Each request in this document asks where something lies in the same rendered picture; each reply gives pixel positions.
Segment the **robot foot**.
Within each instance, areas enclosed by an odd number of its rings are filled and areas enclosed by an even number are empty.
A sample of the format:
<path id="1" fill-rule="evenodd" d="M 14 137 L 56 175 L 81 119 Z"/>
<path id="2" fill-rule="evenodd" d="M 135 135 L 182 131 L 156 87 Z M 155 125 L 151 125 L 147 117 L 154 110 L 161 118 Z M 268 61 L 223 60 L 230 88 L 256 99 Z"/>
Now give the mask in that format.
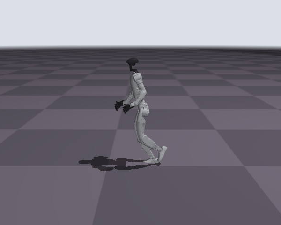
<path id="1" fill-rule="evenodd" d="M 157 158 L 154 158 L 154 160 L 152 160 L 151 158 L 149 158 L 149 159 L 147 159 L 147 160 L 143 160 L 143 162 L 145 162 L 145 163 L 159 163 L 159 162 L 157 161 Z"/>
<path id="2" fill-rule="evenodd" d="M 164 156 L 165 151 L 167 150 L 166 146 L 162 146 L 162 152 L 159 152 L 157 161 L 160 162 Z M 160 150 L 161 151 L 161 150 Z"/>

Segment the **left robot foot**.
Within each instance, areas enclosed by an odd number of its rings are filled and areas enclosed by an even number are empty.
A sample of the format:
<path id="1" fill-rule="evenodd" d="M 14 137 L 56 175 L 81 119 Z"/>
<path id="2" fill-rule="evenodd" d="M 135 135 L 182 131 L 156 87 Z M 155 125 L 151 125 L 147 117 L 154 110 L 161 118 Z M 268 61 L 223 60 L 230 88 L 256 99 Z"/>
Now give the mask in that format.
<path id="1" fill-rule="evenodd" d="M 166 146 L 162 146 L 162 152 L 159 152 L 157 161 L 160 162 L 164 156 L 165 151 L 167 150 Z M 160 150 L 161 151 L 161 150 Z"/>

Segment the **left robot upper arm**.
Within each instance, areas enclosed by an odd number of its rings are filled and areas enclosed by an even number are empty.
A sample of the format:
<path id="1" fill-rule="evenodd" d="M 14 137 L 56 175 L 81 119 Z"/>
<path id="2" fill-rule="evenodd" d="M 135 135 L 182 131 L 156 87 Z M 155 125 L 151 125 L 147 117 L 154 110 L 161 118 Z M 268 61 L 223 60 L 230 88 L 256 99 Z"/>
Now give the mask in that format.
<path id="1" fill-rule="evenodd" d="M 137 83 L 139 89 L 141 89 L 141 91 L 145 91 L 145 93 L 147 94 L 146 89 L 145 89 L 145 87 L 144 87 L 144 85 L 142 83 L 141 76 L 140 75 L 135 75 L 135 76 L 133 76 L 133 79 Z"/>

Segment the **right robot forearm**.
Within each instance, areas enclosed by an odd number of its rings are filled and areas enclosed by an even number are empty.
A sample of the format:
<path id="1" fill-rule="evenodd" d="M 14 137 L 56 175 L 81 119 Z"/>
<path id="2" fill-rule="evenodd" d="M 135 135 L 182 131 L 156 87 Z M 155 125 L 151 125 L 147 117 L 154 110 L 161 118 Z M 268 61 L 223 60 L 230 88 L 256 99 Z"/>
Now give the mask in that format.
<path id="1" fill-rule="evenodd" d="M 129 104 L 129 102 L 133 99 L 133 95 L 131 93 L 128 95 L 128 97 L 123 101 L 124 104 Z"/>

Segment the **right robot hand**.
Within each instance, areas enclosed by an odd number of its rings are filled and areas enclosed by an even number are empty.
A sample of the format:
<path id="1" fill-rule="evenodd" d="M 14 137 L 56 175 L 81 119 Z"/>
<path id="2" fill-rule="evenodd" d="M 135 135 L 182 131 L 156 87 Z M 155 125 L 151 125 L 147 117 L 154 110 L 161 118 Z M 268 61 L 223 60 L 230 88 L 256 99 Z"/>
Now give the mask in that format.
<path id="1" fill-rule="evenodd" d="M 115 109 L 116 109 L 116 111 L 118 111 L 118 109 L 119 109 L 121 106 L 123 106 L 123 101 L 124 101 L 124 100 L 122 100 L 122 101 L 120 101 L 120 102 L 117 102 L 117 101 L 116 101 L 116 104 L 115 104 Z"/>

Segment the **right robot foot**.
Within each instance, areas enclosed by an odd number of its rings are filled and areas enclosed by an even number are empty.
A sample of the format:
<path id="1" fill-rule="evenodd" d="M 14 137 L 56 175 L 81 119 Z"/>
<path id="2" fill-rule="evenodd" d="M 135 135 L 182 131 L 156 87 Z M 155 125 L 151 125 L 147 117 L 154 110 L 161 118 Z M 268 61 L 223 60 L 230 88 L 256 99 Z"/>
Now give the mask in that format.
<path id="1" fill-rule="evenodd" d="M 159 163 L 159 162 L 157 161 L 157 158 L 154 158 L 154 160 L 152 160 L 151 158 L 149 158 L 149 159 L 147 159 L 147 160 L 143 160 L 143 162 L 145 162 L 145 163 Z"/>

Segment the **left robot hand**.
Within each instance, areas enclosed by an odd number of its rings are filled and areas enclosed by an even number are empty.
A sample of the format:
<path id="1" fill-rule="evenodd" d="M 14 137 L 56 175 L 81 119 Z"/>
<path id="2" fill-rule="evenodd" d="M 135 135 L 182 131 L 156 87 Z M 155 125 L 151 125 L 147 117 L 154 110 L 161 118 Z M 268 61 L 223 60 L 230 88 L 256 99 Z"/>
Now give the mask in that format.
<path id="1" fill-rule="evenodd" d="M 126 114 L 127 111 L 129 111 L 129 109 L 132 109 L 133 107 L 130 107 L 130 104 L 124 104 L 125 106 L 122 107 L 123 108 L 123 112 Z"/>

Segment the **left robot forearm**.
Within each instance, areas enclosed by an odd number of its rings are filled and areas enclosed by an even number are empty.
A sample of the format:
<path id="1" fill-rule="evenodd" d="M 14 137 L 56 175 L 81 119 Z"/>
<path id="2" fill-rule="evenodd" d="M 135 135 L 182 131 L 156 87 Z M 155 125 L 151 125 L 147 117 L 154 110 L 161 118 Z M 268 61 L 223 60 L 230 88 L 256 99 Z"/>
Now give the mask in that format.
<path id="1" fill-rule="evenodd" d="M 145 91 L 141 91 L 140 92 L 140 95 L 138 96 L 138 98 L 136 99 L 136 101 L 134 101 L 133 103 L 130 103 L 130 107 L 135 107 L 135 106 L 138 106 L 139 105 L 139 103 L 141 102 L 141 101 L 143 101 L 143 99 L 144 99 L 144 97 L 145 97 Z"/>

